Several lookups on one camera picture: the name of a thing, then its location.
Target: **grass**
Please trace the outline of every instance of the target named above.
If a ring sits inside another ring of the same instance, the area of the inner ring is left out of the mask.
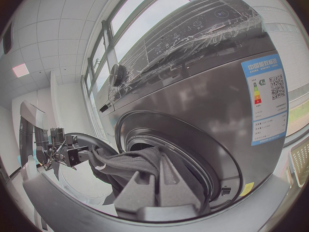
[[[289,111],[289,123],[309,113],[309,101]]]

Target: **play pause button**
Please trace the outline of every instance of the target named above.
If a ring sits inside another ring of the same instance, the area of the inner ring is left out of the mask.
[[[216,17],[219,18],[226,18],[229,16],[229,12],[227,12],[226,10],[217,10],[214,14]]]

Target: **black cloth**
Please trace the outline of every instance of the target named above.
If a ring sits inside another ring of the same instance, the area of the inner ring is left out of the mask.
[[[202,185],[182,160],[168,149],[152,147],[116,155],[111,155],[110,152],[104,149],[96,149],[89,153],[89,164],[94,176],[111,184],[113,193],[117,197],[136,171],[154,175],[156,187],[159,186],[161,152],[168,156],[191,191],[203,204],[205,196]]]

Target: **washing machine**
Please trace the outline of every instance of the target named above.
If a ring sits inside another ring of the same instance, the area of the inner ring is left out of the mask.
[[[287,101],[282,63],[262,17],[242,0],[194,0],[112,67],[96,106],[114,149],[173,151],[217,212],[273,173]]]

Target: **sticker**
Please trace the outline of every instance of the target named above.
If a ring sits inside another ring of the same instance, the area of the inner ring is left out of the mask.
[[[253,188],[254,182],[245,184],[245,188],[243,189],[243,192],[240,194],[240,196],[245,196],[247,195],[251,189]]]
[[[250,91],[252,142],[259,145],[286,135],[288,94],[278,54],[242,62]]]

